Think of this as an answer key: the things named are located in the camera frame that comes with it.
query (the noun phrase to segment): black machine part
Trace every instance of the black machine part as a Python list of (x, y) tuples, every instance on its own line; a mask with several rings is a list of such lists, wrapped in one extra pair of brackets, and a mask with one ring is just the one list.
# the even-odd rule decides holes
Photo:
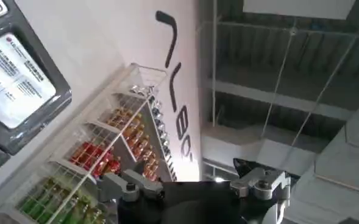
[(255, 168), (233, 182), (156, 183), (140, 174), (125, 170), (120, 179), (136, 184), (134, 192), (118, 192), (125, 186), (114, 174), (102, 177), (101, 202), (118, 200), (118, 223), (280, 223), (289, 206), (290, 177), (285, 172)]

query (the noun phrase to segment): wire shelf rack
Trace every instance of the wire shelf rack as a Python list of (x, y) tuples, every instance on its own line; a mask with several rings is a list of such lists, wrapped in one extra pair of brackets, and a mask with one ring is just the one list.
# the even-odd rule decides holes
[[(96, 208), (100, 204), (97, 201), (96, 179), (105, 172), (118, 173), (120, 170), (133, 169), (138, 159), (145, 160), (145, 167), (149, 168), (156, 165), (150, 164), (150, 160), (165, 164), (164, 157), (159, 160), (162, 145), (156, 139), (158, 133), (151, 122), (153, 118), (148, 107), (149, 100), (154, 97), (165, 77), (165, 71), (130, 65), (126, 76), (111, 91), (100, 94), (86, 107), (89, 111), (81, 112), (83, 122), (77, 124), (65, 140), (53, 149), (53, 154), (40, 171), (32, 174), (20, 187), (23, 190), (18, 191), (15, 208), (37, 223), (58, 223), (72, 213), (77, 215), (78, 209), (80, 215), (96, 214), (96, 219), (105, 220), (102, 223), (111, 222), (102, 218), (102, 214), (97, 214)], [(146, 135), (152, 136), (154, 140), (146, 141), (143, 146), (153, 145), (154, 156), (136, 155), (135, 146), (131, 147), (130, 140), (137, 130), (135, 126), (141, 125), (135, 125), (136, 120), (148, 124), (145, 124), (146, 133), (137, 141), (133, 140), (133, 144), (139, 146)], [(163, 173), (167, 173), (166, 180), (172, 179), (168, 166), (158, 174), (164, 176)], [(78, 201), (85, 206), (79, 205), (81, 207), (78, 208)], [(93, 208), (95, 213), (87, 212)]]

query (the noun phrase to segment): light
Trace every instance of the light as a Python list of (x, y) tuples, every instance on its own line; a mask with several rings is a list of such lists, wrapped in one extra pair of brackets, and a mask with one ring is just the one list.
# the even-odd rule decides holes
[(221, 177), (215, 177), (215, 182), (216, 183), (221, 183), (221, 182), (224, 182), (225, 180), (222, 179)]

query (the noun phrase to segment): red bottle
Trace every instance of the red bottle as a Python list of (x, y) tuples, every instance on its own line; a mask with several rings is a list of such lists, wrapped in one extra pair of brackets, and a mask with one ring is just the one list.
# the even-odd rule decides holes
[(117, 159), (111, 159), (107, 163), (107, 167), (105, 169), (105, 173), (115, 173), (119, 174), (121, 171), (121, 157), (117, 157)]

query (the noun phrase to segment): metal bracket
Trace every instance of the metal bracket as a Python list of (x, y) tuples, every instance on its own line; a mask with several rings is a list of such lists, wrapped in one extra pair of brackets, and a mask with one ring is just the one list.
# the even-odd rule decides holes
[(140, 194), (139, 187), (129, 184), (127, 181), (114, 173), (105, 174), (101, 180), (97, 180), (99, 201), (105, 202), (112, 199), (122, 198), (124, 201), (137, 201)]
[(147, 198), (156, 199), (163, 192), (163, 185), (160, 182), (150, 181), (133, 170), (125, 170), (123, 178), (132, 184), (136, 184)]

